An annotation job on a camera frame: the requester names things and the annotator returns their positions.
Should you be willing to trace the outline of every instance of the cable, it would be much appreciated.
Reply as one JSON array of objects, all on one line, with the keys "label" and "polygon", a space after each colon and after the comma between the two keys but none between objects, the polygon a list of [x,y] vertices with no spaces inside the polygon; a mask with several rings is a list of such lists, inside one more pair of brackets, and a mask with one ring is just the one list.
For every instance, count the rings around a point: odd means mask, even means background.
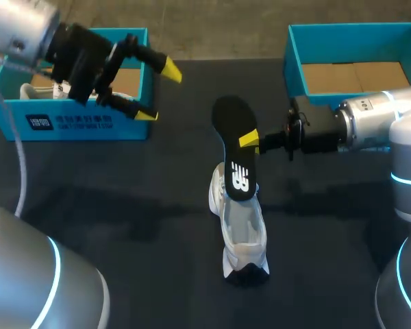
[{"label": "cable", "polygon": [[20,218],[21,213],[23,211],[25,201],[26,201],[26,192],[27,192],[27,169],[26,169],[26,155],[25,155],[25,150],[23,148],[23,143],[21,142],[20,139],[20,134],[18,133],[18,130],[15,125],[15,120],[14,116],[12,115],[11,109],[6,105],[5,99],[3,98],[2,94],[0,93],[0,105],[1,107],[8,113],[9,120],[10,120],[10,126],[12,133],[14,134],[15,138],[15,146],[16,146],[16,151],[18,154],[18,161],[20,162],[20,197],[18,198],[18,204],[16,206],[15,210],[15,216]]}]

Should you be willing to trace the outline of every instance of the logo on box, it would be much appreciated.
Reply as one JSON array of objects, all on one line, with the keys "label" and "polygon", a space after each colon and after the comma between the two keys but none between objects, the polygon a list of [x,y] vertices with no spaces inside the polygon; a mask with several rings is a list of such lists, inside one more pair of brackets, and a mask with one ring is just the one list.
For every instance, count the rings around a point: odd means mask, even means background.
[{"label": "logo on box", "polygon": [[52,122],[48,115],[29,114],[26,115],[26,119],[32,130],[53,130]]}]

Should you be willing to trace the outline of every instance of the black tabletop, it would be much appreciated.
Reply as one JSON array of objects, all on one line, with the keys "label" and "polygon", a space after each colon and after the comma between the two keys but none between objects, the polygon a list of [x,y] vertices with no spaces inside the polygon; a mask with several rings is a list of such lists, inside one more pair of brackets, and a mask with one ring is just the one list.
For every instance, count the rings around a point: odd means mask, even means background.
[{"label": "black tabletop", "polygon": [[[161,81],[149,140],[25,143],[23,218],[105,276],[110,328],[376,328],[379,270],[404,237],[392,210],[388,154],[302,156],[258,163],[270,280],[222,277],[219,219],[208,210],[223,148],[214,100],[240,95],[260,132],[289,107],[281,60],[179,62],[181,85]],[[0,133],[0,205],[14,210],[19,172]]]}]

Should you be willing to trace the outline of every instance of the open box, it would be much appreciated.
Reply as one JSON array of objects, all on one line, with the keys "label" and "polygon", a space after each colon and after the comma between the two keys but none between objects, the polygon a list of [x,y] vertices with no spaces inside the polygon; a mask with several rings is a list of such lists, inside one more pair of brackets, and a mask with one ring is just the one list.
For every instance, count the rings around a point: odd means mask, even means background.
[{"label": "open box", "polygon": [[411,23],[290,25],[289,97],[336,108],[347,98],[411,85]]},{"label": "open box", "polygon": [[[137,36],[139,44],[149,45],[147,29],[92,29],[116,43],[128,33]],[[11,109],[22,141],[113,141],[145,140],[149,122],[128,119],[123,113],[96,104],[89,99],[82,106],[72,99],[20,99],[24,83],[50,87],[53,82],[29,73],[0,68],[0,92]],[[144,106],[153,105],[153,71],[135,58],[126,59],[113,91],[132,96]],[[14,140],[9,118],[0,105],[0,128],[9,141]]]}]

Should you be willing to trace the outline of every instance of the shoe insole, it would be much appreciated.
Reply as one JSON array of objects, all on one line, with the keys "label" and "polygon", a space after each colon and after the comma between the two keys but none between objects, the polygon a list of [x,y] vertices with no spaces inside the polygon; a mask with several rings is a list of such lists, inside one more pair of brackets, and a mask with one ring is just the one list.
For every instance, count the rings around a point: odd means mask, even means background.
[{"label": "shoe insole", "polygon": [[225,190],[234,201],[246,201],[256,193],[256,153],[259,136],[256,117],[237,96],[216,100],[212,124],[224,144]]}]

